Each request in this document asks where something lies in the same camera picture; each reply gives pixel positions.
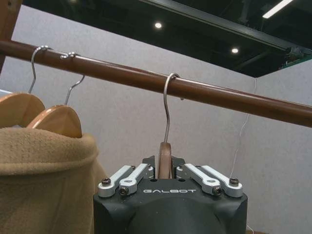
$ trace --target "recessed light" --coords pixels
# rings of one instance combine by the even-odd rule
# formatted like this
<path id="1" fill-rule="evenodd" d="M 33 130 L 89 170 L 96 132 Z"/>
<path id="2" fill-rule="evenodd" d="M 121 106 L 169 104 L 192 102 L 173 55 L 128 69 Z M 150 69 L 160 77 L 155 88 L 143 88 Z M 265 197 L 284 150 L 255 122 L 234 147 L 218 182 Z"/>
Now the recessed light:
<path id="1" fill-rule="evenodd" d="M 232 53 L 233 53 L 233 54 L 237 54 L 238 52 L 239 52 L 239 50 L 238 50 L 237 48 L 233 48 L 233 49 L 232 49 Z"/>
<path id="2" fill-rule="evenodd" d="M 159 23 L 159 22 L 157 22 L 157 23 L 155 23 L 155 28 L 161 28 L 162 27 L 162 25 L 161 25 L 161 23 Z"/>

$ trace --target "wooden hanger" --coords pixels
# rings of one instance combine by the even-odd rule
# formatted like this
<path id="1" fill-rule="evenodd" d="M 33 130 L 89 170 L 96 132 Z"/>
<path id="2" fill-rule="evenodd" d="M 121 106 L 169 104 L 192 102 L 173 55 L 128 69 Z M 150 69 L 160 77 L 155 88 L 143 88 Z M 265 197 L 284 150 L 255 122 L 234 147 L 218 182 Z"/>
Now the wooden hanger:
<path id="1" fill-rule="evenodd" d="M 66 137 L 81 138 L 81 124 L 74 109 L 66 105 L 42 111 L 27 128 L 43 129 Z"/>
<path id="2" fill-rule="evenodd" d="M 164 87 L 164 106 L 165 106 L 166 117 L 167 117 L 167 126 L 166 126 L 164 142 L 160 144 L 160 148 L 159 148 L 159 164 L 158 164 L 158 178 L 159 179 L 170 179 L 172 156 L 171 156 L 171 145 L 167 142 L 169 127 L 170 127 L 170 115 L 169 115 L 168 103 L 167 103 L 167 89 L 168 89 L 169 81 L 176 77 L 180 77 L 180 76 L 178 74 L 171 73 L 167 77 L 166 82 L 165 82 L 165 87 Z"/>
<path id="3" fill-rule="evenodd" d="M 44 109 L 42 101 L 32 94 L 13 93 L 0 97 L 0 128 L 26 127 Z"/>

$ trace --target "metal hanger hook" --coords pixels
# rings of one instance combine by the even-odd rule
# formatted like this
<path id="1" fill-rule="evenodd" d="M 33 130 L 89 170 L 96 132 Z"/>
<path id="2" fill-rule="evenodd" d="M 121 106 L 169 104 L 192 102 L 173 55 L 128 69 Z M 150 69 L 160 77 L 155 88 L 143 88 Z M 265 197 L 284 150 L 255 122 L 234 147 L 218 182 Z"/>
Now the metal hanger hook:
<path id="1" fill-rule="evenodd" d="M 72 51 L 72 52 L 69 52 L 65 55 L 60 55 L 59 58 L 60 59 L 67 59 L 67 58 L 74 58 L 76 56 L 80 56 L 79 54 L 77 54 L 76 52 Z"/>
<path id="2" fill-rule="evenodd" d="M 39 47 L 37 47 L 35 50 L 34 50 L 34 52 L 33 52 L 33 55 L 31 56 L 31 67 L 32 67 L 32 69 L 33 69 L 33 75 L 34 75 L 34 77 L 33 77 L 33 82 L 31 83 L 31 86 L 30 86 L 30 88 L 29 88 L 29 91 L 28 91 L 28 93 L 31 93 L 32 91 L 33 91 L 33 88 L 34 88 L 34 85 L 35 85 L 35 82 L 36 82 L 36 78 L 37 78 L 37 76 L 36 76 L 36 71 L 35 71 L 35 55 L 36 55 L 36 53 L 38 53 L 40 50 L 43 50 L 43 51 L 46 51 L 46 50 L 52 50 L 49 46 L 47 46 L 47 45 L 42 45 L 42 46 L 39 46 Z"/>
<path id="3" fill-rule="evenodd" d="M 73 86 L 69 88 L 64 105 L 67 105 L 72 89 L 79 85 L 84 80 L 84 77 L 85 75 L 82 76 L 81 80 L 77 81 Z"/>
<path id="4" fill-rule="evenodd" d="M 177 73 L 171 73 L 168 75 L 164 87 L 164 105 L 165 105 L 165 111 L 166 111 L 166 116 L 167 116 L 167 126 L 166 126 L 166 132 L 165 132 L 165 139 L 164 142 L 167 143 L 168 141 L 168 134 L 169 134 L 169 128 L 170 128 L 170 115 L 169 115 L 169 110 L 168 110 L 168 103 L 167 103 L 167 89 L 168 89 L 168 84 L 172 79 L 175 79 L 176 77 L 180 77 Z"/>
<path id="5" fill-rule="evenodd" d="M 60 59 L 67 59 L 67 58 L 74 58 L 76 56 L 79 56 L 79 54 L 77 54 L 76 52 L 69 52 L 65 55 L 61 55 L 59 58 Z M 81 80 L 77 81 L 74 85 L 72 85 L 69 88 L 64 105 L 67 105 L 70 93 L 72 92 L 72 89 L 75 88 L 77 85 L 79 85 L 84 80 L 84 77 L 85 77 L 85 75 L 82 76 Z"/>

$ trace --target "logo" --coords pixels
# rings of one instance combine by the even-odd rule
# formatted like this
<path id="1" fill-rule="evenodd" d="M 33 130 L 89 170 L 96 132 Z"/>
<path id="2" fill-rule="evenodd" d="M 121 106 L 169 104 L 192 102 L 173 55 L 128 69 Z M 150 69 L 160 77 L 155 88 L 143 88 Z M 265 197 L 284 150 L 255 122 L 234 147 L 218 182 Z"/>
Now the logo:
<path id="1" fill-rule="evenodd" d="M 152 190 L 152 189 L 145 189 L 143 190 L 143 192 L 145 194 L 186 194 L 186 193 L 194 193 L 196 191 L 196 189 L 170 189 L 170 190 Z"/>

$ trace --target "metal screw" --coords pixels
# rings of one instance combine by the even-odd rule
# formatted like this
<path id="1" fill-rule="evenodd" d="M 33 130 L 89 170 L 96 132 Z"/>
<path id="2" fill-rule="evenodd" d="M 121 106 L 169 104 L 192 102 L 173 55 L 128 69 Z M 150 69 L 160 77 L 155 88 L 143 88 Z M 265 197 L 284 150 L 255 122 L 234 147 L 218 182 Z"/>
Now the metal screw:
<path id="1" fill-rule="evenodd" d="M 215 196 L 220 196 L 220 195 L 222 194 L 222 189 L 221 189 L 221 187 L 214 187 L 214 188 L 213 188 L 213 194 L 214 194 Z"/>
<path id="2" fill-rule="evenodd" d="M 230 178 L 230 184 L 233 186 L 238 186 L 239 180 L 237 178 Z"/>
<path id="3" fill-rule="evenodd" d="M 102 180 L 102 185 L 108 185 L 108 184 L 110 184 L 111 183 L 111 179 L 110 178 L 104 178 L 103 180 Z"/>
<path id="4" fill-rule="evenodd" d="M 129 192 L 129 189 L 127 187 L 121 187 L 119 189 L 119 194 L 122 195 L 122 196 L 126 196 Z"/>

